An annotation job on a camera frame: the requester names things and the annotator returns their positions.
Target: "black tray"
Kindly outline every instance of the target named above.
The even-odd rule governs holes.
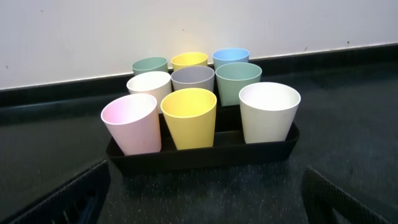
[[[111,138],[106,153],[124,175],[196,167],[261,164],[287,159],[300,138],[293,123],[286,141],[246,144],[239,105],[217,108],[214,146],[177,150],[164,116],[159,115],[162,150],[125,156]]]

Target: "white wall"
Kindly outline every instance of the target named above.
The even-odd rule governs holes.
[[[0,0],[0,89],[189,51],[258,58],[398,42],[397,26],[397,0]]]

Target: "empty cup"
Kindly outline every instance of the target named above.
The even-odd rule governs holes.
[[[216,70],[221,105],[238,105],[239,91],[260,81],[262,70],[257,65],[244,62],[228,63]]]
[[[205,66],[181,68],[172,73],[172,83],[175,91],[184,88],[204,88],[213,91],[214,79],[214,70]]]
[[[213,54],[214,69],[233,62],[249,62],[249,51],[240,48],[217,50]]]
[[[166,96],[162,111],[178,150],[211,147],[217,97],[201,88],[186,88]]]
[[[132,77],[127,82],[127,88],[131,94],[148,93],[154,96],[158,102],[157,111],[162,113],[160,102],[172,92],[171,77],[167,72],[146,72]]]
[[[151,57],[145,58],[142,60],[137,61],[132,66],[132,71],[134,75],[139,75],[145,72],[168,72],[169,69],[167,68],[167,60],[166,58],[162,57]]]
[[[285,141],[301,100],[287,85],[260,82],[239,93],[244,141]]]
[[[156,105],[155,97],[140,93],[120,97],[102,110],[101,119],[124,155],[160,151]]]
[[[207,55],[199,52],[190,52],[180,54],[172,58],[174,71],[194,65],[207,66]]]

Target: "black baseboard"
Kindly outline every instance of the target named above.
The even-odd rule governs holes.
[[[260,66],[263,69],[263,75],[267,76],[390,61],[398,61],[398,44],[250,60],[251,63]],[[131,77],[132,74],[4,90],[0,91],[0,107],[109,94],[128,94],[126,83]]]

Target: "green cup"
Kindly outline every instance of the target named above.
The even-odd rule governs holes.
[[[221,105],[238,105],[239,92],[247,85],[260,82],[262,70],[257,65],[236,62],[217,68],[217,85]]]
[[[134,63],[131,67],[134,75],[154,71],[169,72],[167,59],[162,57],[145,58]]]

